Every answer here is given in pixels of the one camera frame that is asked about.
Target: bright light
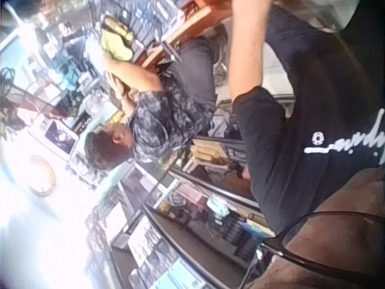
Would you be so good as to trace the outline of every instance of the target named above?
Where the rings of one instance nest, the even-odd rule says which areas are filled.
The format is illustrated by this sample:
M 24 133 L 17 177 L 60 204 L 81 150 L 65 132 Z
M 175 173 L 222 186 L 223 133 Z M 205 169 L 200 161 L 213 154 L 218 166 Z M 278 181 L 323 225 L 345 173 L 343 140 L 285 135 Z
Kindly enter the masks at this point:
M 6 227 L 13 216 L 28 210 L 25 197 L 0 173 L 0 228 Z
M 92 289 L 84 271 L 89 254 L 86 233 L 85 226 L 61 224 L 42 238 L 40 268 L 51 288 Z

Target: black t-shirt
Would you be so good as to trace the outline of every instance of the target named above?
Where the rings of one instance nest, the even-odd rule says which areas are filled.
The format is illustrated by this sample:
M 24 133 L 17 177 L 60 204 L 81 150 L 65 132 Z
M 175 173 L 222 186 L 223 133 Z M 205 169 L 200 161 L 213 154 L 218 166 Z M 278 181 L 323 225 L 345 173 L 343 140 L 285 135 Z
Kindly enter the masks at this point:
M 355 173 L 385 162 L 383 90 L 363 95 L 347 74 L 330 75 L 325 66 L 338 59 L 309 65 L 289 120 L 262 87 L 233 103 L 251 191 L 275 233 L 312 212 Z

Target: yellow cloth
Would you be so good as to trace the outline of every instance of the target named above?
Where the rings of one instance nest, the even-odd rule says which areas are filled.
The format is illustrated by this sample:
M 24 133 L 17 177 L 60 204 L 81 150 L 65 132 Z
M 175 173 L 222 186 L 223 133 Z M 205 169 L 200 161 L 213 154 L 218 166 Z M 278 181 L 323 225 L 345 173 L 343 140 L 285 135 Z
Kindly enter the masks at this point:
M 105 29 L 102 30 L 102 47 L 116 60 L 129 61 L 133 56 L 132 50 L 125 46 L 120 35 Z

